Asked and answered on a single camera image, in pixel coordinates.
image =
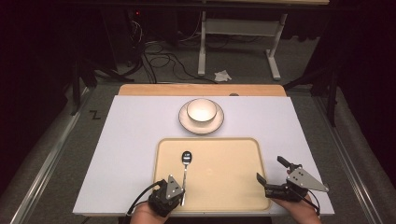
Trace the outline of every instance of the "white plate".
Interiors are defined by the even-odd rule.
[[[192,133],[197,133],[197,134],[213,133],[221,126],[222,122],[224,121],[224,113],[221,107],[215,102],[209,100],[206,101],[211,102],[213,103],[213,105],[216,106],[216,114],[214,115],[214,118],[209,119],[207,121],[198,121],[192,119],[188,113],[189,104],[196,103],[196,101],[202,102],[203,100],[206,99],[195,99],[187,102],[181,107],[180,112],[178,113],[178,119],[180,120],[181,125]],[[199,105],[209,105],[208,110],[210,110],[211,107],[210,104],[201,104],[201,102]]]

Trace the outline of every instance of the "metal spoon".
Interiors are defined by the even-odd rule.
[[[186,191],[186,175],[187,175],[187,166],[192,161],[192,154],[189,151],[183,152],[181,155],[181,162],[184,164],[184,177],[183,177],[183,190]],[[183,194],[183,198],[181,199],[180,205],[184,205],[184,199],[186,198],[186,193]]]

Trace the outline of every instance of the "tray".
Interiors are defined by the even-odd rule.
[[[178,212],[263,211],[271,201],[256,173],[265,176],[262,154],[253,138],[166,138],[157,150],[154,181],[172,175],[182,186],[181,154],[192,154],[184,206]]]

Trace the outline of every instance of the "white tabletop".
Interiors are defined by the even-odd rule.
[[[158,143],[169,137],[252,137],[261,146],[268,183],[281,185],[286,182],[286,168],[276,161],[277,156],[302,164],[321,181],[289,97],[205,97],[221,106],[224,121],[215,132],[197,136],[180,125],[178,112],[188,101],[201,97],[115,96],[73,213],[124,216],[134,199],[153,183]],[[321,214],[334,214],[327,193],[314,193],[320,202]],[[287,212],[273,203],[269,210],[237,215],[284,214]],[[172,216],[208,214],[172,213]]]

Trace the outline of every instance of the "gray floor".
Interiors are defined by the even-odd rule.
[[[236,38],[238,41],[232,41],[223,48],[218,48],[223,44],[221,40],[209,41],[208,45],[213,48],[207,50],[206,78],[213,80],[214,73],[226,70],[232,78],[227,82],[230,84],[285,84],[303,73],[318,42],[308,40],[300,43],[294,38],[282,40],[276,52],[282,80],[273,81],[263,54],[265,49],[263,45],[269,46],[271,40],[247,42],[249,39],[246,37]],[[165,44],[163,46],[166,52],[176,54],[189,73],[196,74],[197,45],[180,45],[176,49]],[[156,52],[157,49],[159,46],[152,46],[148,52]],[[167,59],[158,58],[152,63],[161,66],[167,63]],[[154,71],[159,82],[209,83],[197,79],[180,80],[177,77],[189,78],[183,74],[180,65],[176,66],[175,73],[170,63],[165,67],[155,68]],[[149,83],[143,69],[131,77],[135,78],[136,83]],[[75,216],[71,211],[106,121],[111,101],[120,87],[120,83],[111,80],[99,79],[99,83],[95,90],[89,90],[85,94],[86,104],[78,113],[79,117],[71,132],[64,132],[70,127],[70,122],[76,119],[70,116],[72,106],[69,102],[28,155],[1,198],[0,223],[10,223],[21,203],[24,202],[32,202],[29,206],[34,209],[25,214],[23,223],[81,223],[84,220],[85,217]],[[333,128],[323,118],[323,102],[326,99],[311,97],[308,90],[309,86],[299,86],[288,91],[288,96],[293,101],[322,180],[331,187],[329,196],[335,215],[324,217],[324,222],[395,223],[395,189],[368,147],[341,91],[337,93],[338,104],[335,111],[337,126]],[[90,112],[92,110],[97,111],[96,116],[100,119],[92,119]],[[57,144],[59,139],[63,138],[65,141],[61,150],[62,155],[56,167],[48,173],[49,181],[42,183],[42,190],[36,195],[39,200],[26,200],[25,195],[35,182],[43,164],[45,165],[46,158],[57,148],[59,149]],[[93,217],[87,223],[117,223],[117,219]],[[289,217],[274,217],[273,223],[294,222]]]

